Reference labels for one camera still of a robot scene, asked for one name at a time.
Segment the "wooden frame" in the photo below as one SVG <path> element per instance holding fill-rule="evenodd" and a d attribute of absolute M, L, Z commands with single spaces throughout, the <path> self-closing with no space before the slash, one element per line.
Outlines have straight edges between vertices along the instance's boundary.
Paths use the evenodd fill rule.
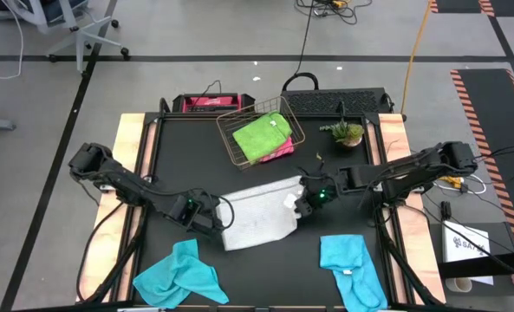
<path fill-rule="evenodd" d="M 113 155 L 116 160 L 131 171 L 135 168 L 144 120 L 145 114 L 123 114 L 120 118 Z M 388 161 L 408 156 L 411 153 L 401 115 L 380 114 L 380 128 Z M 146 175 L 149 170 L 155 131 L 156 123 L 152 123 L 149 126 L 146 137 L 146 149 L 141 164 L 141 175 Z M 373 161 L 375 164 L 380 164 L 380 154 L 372 125 L 368 125 L 368 135 L 372 147 Z M 103 219 L 118 203 L 113 192 L 102 194 L 101 206 L 99 207 L 95 224 Z M 419 194 L 413 193 L 407 198 L 407 205 L 422 209 L 422 198 Z M 80 290 L 84 297 L 90 296 L 96 290 L 101 281 L 106 277 L 108 271 L 114 266 L 120 248 L 121 233 L 125 225 L 126 210 L 125 206 L 120 208 L 101 226 L 93 238 L 81 274 Z M 133 212 L 130 238 L 137 227 L 139 215 L 140 210 L 136 209 Z M 404 207 L 398 208 L 398 215 L 408 263 L 432 294 L 441 302 L 445 302 L 446 297 L 439 278 L 438 264 L 433 252 L 430 231 L 425 216 Z M 388 231 L 392 235 L 391 226 L 388 226 Z M 132 259 L 130 258 L 122 271 L 120 291 L 117 295 L 118 301 L 127 299 L 127 293 L 131 286 L 129 282 L 133 268 Z M 398 301 L 406 303 L 403 277 L 399 266 L 393 259 L 392 266 Z M 416 292 L 414 297 L 417 303 L 421 302 Z"/>

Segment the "white towel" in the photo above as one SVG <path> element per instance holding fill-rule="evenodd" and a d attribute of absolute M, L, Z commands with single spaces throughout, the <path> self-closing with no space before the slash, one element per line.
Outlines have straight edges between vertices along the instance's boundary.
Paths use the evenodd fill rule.
<path fill-rule="evenodd" d="M 267 185 L 251 187 L 224 195 L 230 200 L 235 219 L 222 232 L 226 250 L 238 250 L 280 240 L 297 228 L 295 200 L 301 197 L 301 176 Z M 218 206 L 218 217 L 224 225 L 231 221 L 230 206 Z"/>

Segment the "wire basket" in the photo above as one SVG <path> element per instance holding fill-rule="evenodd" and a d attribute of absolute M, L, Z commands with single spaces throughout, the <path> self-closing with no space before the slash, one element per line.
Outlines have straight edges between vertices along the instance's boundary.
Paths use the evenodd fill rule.
<path fill-rule="evenodd" d="M 216 123 L 218 124 L 218 129 L 220 130 L 225 147 L 228 151 L 228 154 L 230 155 L 231 162 L 235 166 L 239 167 L 240 169 L 246 169 L 250 166 L 260 164 L 264 158 L 262 158 L 260 161 L 257 160 L 250 162 L 247 157 L 245 157 L 245 154 L 241 150 L 239 144 L 233 138 L 233 133 L 242 127 L 247 126 L 252 121 L 257 120 L 262 115 L 274 111 L 280 113 L 282 117 L 286 119 L 291 128 L 290 138 L 292 146 L 279 147 L 276 151 L 273 152 L 276 157 L 278 157 L 282 154 L 290 152 L 291 149 L 295 151 L 297 146 L 305 141 L 305 133 L 301 129 L 299 122 L 291 111 L 289 103 L 282 96 L 244 107 L 238 109 L 237 111 L 222 114 L 217 117 Z"/>

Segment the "small plant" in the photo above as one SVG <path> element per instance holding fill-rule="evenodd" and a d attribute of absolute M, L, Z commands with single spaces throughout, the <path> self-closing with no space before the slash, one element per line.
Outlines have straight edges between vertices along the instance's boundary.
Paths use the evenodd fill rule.
<path fill-rule="evenodd" d="M 361 138 L 364 134 L 364 129 L 361 125 L 348 124 L 343 120 L 334 125 L 320 127 L 320 131 L 328 130 L 332 132 L 336 142 L 349 147 L 353 147 L 361 143 Z"/>

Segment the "blue towel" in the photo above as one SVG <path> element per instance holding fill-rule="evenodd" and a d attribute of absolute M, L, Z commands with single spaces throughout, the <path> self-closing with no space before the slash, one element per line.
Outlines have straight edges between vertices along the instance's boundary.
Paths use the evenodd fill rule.
<path fill-rule="evenodd" d="M 343 305 L 351 312 L 387 308 L 376 269 L 361 235 L 320 237 L 320 267 L 333 270 Z"/>
<path fill-rule="evenodd" d="M 133 286 L 146 303 L 164 309 L 176 308 L 192 291 L 222 304 L 229 301 L 214 268 L 198 260 L 195 239 L 176 243 L 172 254 L 136 276 Z"/>

